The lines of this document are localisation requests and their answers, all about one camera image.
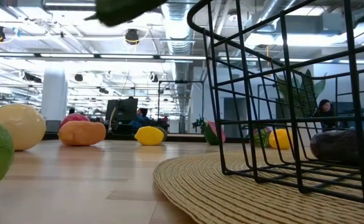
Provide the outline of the bright yellow lemon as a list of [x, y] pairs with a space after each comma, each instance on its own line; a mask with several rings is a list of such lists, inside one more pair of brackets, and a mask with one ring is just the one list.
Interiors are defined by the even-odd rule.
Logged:
[[162, 142], [164, 133], [155, 127], [145, 126], [139, 128], [134, 137], [143, 146], [156, 146]]

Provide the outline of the small dark green vegetable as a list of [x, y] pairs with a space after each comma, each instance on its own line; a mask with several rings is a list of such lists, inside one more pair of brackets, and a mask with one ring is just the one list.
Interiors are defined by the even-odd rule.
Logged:
[[265, 130], [253, 132], [253, 142], [255, 147], [269, 147], [269, 135]]

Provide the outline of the green plant in white pot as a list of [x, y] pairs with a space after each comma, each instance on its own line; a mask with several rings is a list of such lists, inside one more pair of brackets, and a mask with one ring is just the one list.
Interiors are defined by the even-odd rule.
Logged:
[[[277, 119], [289, 119], [291, 112], [286, 76], [285, 74], [276, 75], [275, 78], [279, 95], [276, 103]], [[325, 80], [315, 83], [310, 70], [307, 70], [304, 75], [291, 72], [291, 83], [295, 116], [297, 118], [311, 117], [317, 111], [317, 98], [324, 91]]]

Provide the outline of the purple eggplant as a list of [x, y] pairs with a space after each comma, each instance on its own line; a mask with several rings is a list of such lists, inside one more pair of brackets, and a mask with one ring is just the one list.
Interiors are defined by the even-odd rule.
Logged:
[[310, 140], [310, 149], [313, 155], [320, 160], [359, 165], [357, 134], [352, 129], [332, 130], [316, 134]]

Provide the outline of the dark green avocado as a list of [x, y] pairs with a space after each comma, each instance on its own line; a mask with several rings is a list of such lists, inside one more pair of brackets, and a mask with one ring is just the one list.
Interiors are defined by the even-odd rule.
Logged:
[[155, 126], [155, 128], [157, 128], [158, 130], [160, 130], [163, 133], [164, 136], [162, 138], [162, 142], [164, 142], [167, 139], [167, 131], [160, 126]]

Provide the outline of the orange mango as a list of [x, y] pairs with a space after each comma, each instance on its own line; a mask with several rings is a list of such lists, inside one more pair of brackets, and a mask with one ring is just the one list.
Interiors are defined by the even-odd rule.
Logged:
[[59, 140], [67, 146], [91, 146], [105, 137], [105, 126], [91, 121], [69, 121], [58, 132]]

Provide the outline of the dark green cucumber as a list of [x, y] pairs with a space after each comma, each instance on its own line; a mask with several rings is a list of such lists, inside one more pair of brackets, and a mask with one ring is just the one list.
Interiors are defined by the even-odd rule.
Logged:
[[114, 27], [151, 11], [167, 0], [95, 0], [95, 13], [85, 21], [99, 20], [107, 27]]

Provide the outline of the red apple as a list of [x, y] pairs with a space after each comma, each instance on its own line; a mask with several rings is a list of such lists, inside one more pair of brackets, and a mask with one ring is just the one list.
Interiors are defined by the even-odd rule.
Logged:
[[60, 128], [62, 128], [62, 126], [69, 121], [89, 121], [89, 119], [85, 115], [82, 115], [79, 113], [72, 113], [72, 114], [67, 115], [62, 120], [62, 122], [60, 123]]

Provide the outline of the white column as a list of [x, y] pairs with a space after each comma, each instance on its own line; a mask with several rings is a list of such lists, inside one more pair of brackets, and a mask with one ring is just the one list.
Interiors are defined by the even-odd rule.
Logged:
[[68, 81], [62, 67], [47, 67], [44, 71], [41, 115], [45, 120], [62, 121], [67, 110]]

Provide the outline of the deep yellow oval fruit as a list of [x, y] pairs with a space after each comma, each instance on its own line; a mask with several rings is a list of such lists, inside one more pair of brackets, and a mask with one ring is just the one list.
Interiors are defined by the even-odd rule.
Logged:
[[269, 135], [269, 145], [273, 149], [288, 150], [292, 147], [293, 136], [290, 130], [276, 129]]

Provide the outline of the black wire basket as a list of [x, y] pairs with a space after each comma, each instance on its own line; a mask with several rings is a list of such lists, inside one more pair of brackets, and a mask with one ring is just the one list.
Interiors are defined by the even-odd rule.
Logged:
[[[187, 23], [204, 36], [209, 44], [205, 52], [208, 81], [217, 131], [223, 126], [247, 129], [241, 136], [246, 167], [235, 174], [253, 178], [257, 183], [270, 182], [288, 186], [286, 177], [293, 177], [292, 186], [303, 194], [312, 192], [364, 204], [364, 68], [359, 67], [358, 54], [364, 46], [354, 43], [352, 0], [342, 0], [343, 22], [347, 30], [347, 49], [309, 60], [298, 61], [290, 56], [287, 16], [316, 0], [304, 0], [284, 9], [270, 21], [281, 24], [283, 58], [276, 60], [243, 44], [245, 28], [229, 37], [214, 33], [212, 28], [198, 26], [193, 17], [199, 10], [210, 8], [212, 0], [200, 0], [187, 14]], [[294, 114], [291, 72], [304, 75], [310, 70], [315, 83], [325, 80], [324, 91], [317, 98], [329, 100], [334, 117], [297, 118]], [[276, 75], [285, 74], [289, 86], [291, 117], [277, 119]], [[321, 121], [335, 121], [334, 130], [355, 130], [359, 165], [316, 158], [310, 140], [322, 130]], [[268, 126], [272, 131], [292, 132], [292, 147], [288, 150], [255, 147], [254, 128]]]

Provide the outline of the black aluminium table frame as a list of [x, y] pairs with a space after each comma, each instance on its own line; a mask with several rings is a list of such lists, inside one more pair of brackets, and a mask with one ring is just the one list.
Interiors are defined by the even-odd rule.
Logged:
[[[58, 140], [57, 133], [45, 133], [43, 140]], [[111, 141], [135, 141], [133, 134], [107, 134], [105, 140]], [[206, 142], [203, 134], [172, 134], [167, 135], [169, 142]], [[226, 138], [226, 143], [241, 143], [240, 138]]]

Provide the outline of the red watermelon slice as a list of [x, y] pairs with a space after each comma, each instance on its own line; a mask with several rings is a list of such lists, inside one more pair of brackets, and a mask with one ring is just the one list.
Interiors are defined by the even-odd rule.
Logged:
[[205, 123], [204, 136], [209, 145], [219, 145], [216, 123], [213, 121], [207, 121]]

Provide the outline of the pale yellow pear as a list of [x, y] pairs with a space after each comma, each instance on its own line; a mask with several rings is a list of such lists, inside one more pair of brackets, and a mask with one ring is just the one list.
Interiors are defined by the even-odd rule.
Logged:
[[41, 142], [46, 132], [42, 115], [34, 107], [25, 104], [0, 107], [0, 124], [11, 135], [15, 151], [34, 147]]

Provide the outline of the grey bin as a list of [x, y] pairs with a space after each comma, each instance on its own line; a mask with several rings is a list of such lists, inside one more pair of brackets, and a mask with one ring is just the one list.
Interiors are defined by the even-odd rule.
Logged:
[[47, 120], [46, 122], [46, 132], [47, 133], [58, 133], [61, 125], [59, 120]]

